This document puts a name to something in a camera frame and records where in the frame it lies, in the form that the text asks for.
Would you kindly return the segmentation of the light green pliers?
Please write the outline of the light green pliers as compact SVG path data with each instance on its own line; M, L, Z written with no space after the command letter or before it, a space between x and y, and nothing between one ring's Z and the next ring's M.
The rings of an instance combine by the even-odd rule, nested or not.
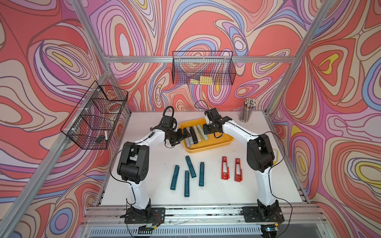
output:
M198 132L200 133L201 137L203 138L203 140L204 140L204 141L208 141L209 138L208 138L208 136L204 133L203 128L201 127L201 125L197 125L196 127L197 127L197 130L198 130Z

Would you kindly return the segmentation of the yellow plastic storage tray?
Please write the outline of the yellow plastic storage tray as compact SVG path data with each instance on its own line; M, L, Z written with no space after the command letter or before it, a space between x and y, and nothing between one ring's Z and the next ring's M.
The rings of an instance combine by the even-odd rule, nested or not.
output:
M180 128L184 129L184 128L188 128L190 126L196 126L196 125L202 126L205 123L206 123L205 118L201 118L201 119L183 122L182 124L180 124ZM185 142L183 144L184 144L185 150L188 153L197 153L197 152L202 152L202 151L216 149L219 147L230 145L233 140L234 138L227 134L224 134L221 138L215 138L214 135L211 134L211 135L208 135L207 141L204 141L202 139L202 142L196 145L191 145L189 148L187 148Z

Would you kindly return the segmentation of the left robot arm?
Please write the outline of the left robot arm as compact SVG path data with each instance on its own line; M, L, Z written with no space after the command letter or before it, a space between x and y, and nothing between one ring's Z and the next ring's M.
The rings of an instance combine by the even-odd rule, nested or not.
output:
M149 170L150 149L167 142L173 148L190 137L188 132L183 132L177 125L174 116L162 116L160 123L151 128L148 135L123 145L117 174L130 185L134 199L131 206L134 209L145 211L150 206L150 198L143 182Z

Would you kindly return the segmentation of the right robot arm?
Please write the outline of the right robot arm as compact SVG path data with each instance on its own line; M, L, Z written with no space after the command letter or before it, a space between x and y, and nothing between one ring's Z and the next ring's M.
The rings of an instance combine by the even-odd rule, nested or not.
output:
M258 196L258 213L262 220L277 212L279 202L272 193L272 173L274 152L270 139L265 134L255 134L239 126L232 118L222 117L217 109L206 110L202 126L205 134L227 134L241 142L247 149L247 163L256 174Z

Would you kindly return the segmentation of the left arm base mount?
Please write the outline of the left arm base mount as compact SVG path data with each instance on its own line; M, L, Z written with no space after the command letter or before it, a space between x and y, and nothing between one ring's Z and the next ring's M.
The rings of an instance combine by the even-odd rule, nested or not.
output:
M136 209L130 207L125 215L126 224L162 224L165 221L166 209L164 207L147 207L146 209Z

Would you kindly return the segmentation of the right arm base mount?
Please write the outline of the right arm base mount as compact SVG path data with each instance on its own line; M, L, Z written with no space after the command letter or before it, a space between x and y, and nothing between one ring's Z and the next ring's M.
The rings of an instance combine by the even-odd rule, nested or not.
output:
M247 206L241 210L241 215L247 223L283 223L285 221L283 213L279 206L263 207L263 206Z

